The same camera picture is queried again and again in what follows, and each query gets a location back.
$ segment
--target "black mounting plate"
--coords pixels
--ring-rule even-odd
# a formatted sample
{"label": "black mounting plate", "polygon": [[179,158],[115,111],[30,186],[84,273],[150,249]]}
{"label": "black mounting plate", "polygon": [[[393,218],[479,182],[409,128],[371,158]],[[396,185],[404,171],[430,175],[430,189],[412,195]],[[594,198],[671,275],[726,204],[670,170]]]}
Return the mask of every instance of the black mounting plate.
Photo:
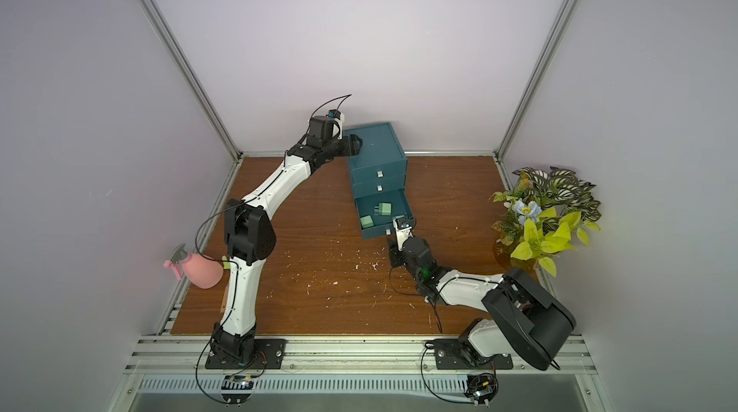
{"label": "black mounting plate", "polygon": [[[254,370],[261,369],[276,369],[282,368],[282,359],[284,358],[284,348],[287,344],[287,340],[283,338],[256,338],[254,339],[254,346],[256,351],[256,361],[249,368]],[[266,364],[264,365],[263,357],[261,353],[266,356]],[[206,369],[243,369],[244,366],[238,365],[237,362],[231,360],[217,360],[213,356],[208,356],[208,360],[205,361]]]}
{"label": "black mounting plate", "polygon": [[[454,340],[444,340],[444,344],[457,345],[456,350],[461,348],[461,344]],[[435,368],[438,370],[492,370],[492,364],[496,370],[511,370],[512,356],[510,354],[495,354],[492,358],[480,365],[469,365],[464,359],[449,353],[444,348],[435,348],[433,350],[435,356]]]}

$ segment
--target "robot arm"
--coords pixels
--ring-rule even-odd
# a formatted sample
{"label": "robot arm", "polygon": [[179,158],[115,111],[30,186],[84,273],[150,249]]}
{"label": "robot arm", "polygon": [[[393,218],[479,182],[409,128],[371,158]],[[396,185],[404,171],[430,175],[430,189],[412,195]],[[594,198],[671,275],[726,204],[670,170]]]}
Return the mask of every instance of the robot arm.
{"label": "robot arm", "polygon": [[546,370],[577,322],[571,313],[519,268],[506,274],[479,276],[439,266],[430,247],[412,235],[412,220],[395,219],[396,244],[390,244],[393,267],[405,266],[416,290],[431,304],[481,309],[493,321],[480,319],[459,336],[454,346],[470,367],[493,355],[517,352],[533,367]]}
{"label": "robot arm", "polygon": [[232,263],[226,313],[213,330],[212,356],[245,364],[253,358],[256,294],[265,259],[277,243],[272,216],[300,183],[324,163],[359,153],[362,140],[343,137],[344,114],[331,110],[310,118],[308,131],[283,162],[243,199],[226,204],[224,236]]}

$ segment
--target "wooden table surface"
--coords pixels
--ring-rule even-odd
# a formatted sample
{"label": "wooden table surface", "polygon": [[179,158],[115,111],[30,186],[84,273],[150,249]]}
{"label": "wooden table surface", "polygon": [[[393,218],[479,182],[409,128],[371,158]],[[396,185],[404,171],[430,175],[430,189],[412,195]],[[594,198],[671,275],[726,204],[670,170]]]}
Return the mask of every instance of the wooden table surface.
{"label": "wooden table surface", "polygon": [[[505,270],[494,258],[497,232],[490,225],[504,207],[489,197],[503,191],[492,158],[408,158],[406,195],[438,264],[476,274]],[[240,199],[281,163],[247,158],[231,197]],[[438,334],[429,304],[389,285],[385,237],[363,240],[346,163],[328,163],[298,186],[272,219],[277,247],[266,260],[256,315],[260,334]],[[206,254],[220,258],[223,218]],[[209,334],[220,320],[228,272],[211,289],[190,286],[172,334]],[[407,271],[392,271],[400,292],[414,292]],[[485,312],[438,306],[445,334],[459,334]]]}

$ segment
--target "green cube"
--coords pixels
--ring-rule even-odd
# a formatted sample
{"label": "green cube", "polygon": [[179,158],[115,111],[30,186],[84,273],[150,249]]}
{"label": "green cube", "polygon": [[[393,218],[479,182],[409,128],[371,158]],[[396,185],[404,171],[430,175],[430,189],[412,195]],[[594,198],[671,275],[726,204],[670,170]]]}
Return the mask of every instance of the green cube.
{"label": "green cube", "polygon": [[362,224],[362,229],[365,228],[371,228],[374,226],[374,222],[371,219],[371,215],[363,216],[359,219],[359,222]]}
{"label": "green cube", "polygon": [[376,213],[379,215],[389,216],[392,215],[392,204],[390,203],[379,203],[376,207]]}

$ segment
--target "yellow-green leaf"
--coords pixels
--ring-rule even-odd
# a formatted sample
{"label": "yellow-green leaf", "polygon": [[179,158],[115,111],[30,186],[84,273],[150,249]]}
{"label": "yellow-green leaf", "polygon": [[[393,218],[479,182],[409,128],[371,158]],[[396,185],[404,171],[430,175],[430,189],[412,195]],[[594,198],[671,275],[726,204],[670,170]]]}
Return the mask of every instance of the yellow-green leaf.
{"label": "yellow-green leaf", "polygon": [[569,230],[573,230],[582,221],[582,213],[580,211],[572,212],[561,217],[558,224],[568,224]]}
{"label": "yellow-green leaf", "polygon": [[552,241],[541,242],[541,252],[544,253],[557,253],[564,250],[564,244],[558,244]]}
{"label": "yellow-green leaf", "polygon": [[555,207],[549,207],[540,214],[538,214],[538,218],[554,218],[556,216],[556,208]]}
{"label": "yellow-green leaf", "polygon": [[587,234],[584,228],[577,228],[577,237],[584,243],[584,245],[590,244],[590,235]]}
{"label": "yellow-green leaf", "polygon": [[533,251],[528,242],[520,242],[510,256],[518,260],[529,260],[533,258]]}
{"label": "yellow-green leaf", "polygon": [[566,239],[565,237],[554,236],[553,232],[546,234],[544,240],[555,243],[556,245],[560,246],[562,250],[565,250],[567,248],[565,244],[569,243],[568,239]]}
{"label": "yellow-green leaf", "polygon": [[554,260],[549,257],[542,257],[538,259],[538,264],[541,265],[541,268],[548,271],[554,278],[556,277],[556,264],[554,263]]}
{"label": "yellow-green leaf", "polygon": [[538,242],[538,230],[533,220],[527,219],[523,226],[522,239],[526,242]]}
{"label": "yellow-green leaf", "polygon": [[571,230],[568,223],[561,223],[558,229],[553,233],[553,237],[562,237],[567,241],[571,241]]}
{"label": "yellow-green leaf", "polygon": [[585,226],[592,231],[602,231],[602,228],[599,227],[599,224],[596,224],[595,222],[591,222],[589,220],[585,220]]}

